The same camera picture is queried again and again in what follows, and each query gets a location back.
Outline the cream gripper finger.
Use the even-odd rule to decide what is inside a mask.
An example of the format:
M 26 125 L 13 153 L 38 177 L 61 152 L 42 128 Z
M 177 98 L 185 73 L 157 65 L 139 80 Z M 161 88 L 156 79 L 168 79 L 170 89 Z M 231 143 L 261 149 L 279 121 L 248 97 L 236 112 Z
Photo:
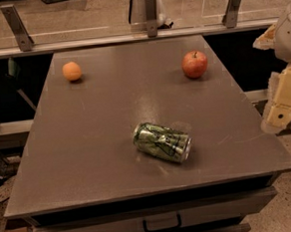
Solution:
M 279 133 L 291 122 L 291 64 L 281 73 L 270 75 L 261 129 L 270 134 Z
M 274 48 L 276 25 L 272 24 L 262 35 L 256 38 L 252 47 L 259 50 L 272 50 Z

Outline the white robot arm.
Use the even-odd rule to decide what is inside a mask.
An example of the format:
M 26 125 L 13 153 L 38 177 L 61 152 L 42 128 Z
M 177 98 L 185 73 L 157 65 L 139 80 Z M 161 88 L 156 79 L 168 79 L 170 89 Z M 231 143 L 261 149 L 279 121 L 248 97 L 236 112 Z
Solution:
M 277 59 L 288 64 L 281 73 L 273 72 L 268 82 L 261 128 L 271 134 L 284 130 L 291 122 L 291 2 L 278 19 L 252 45 L 255 49 L 273 50 Z

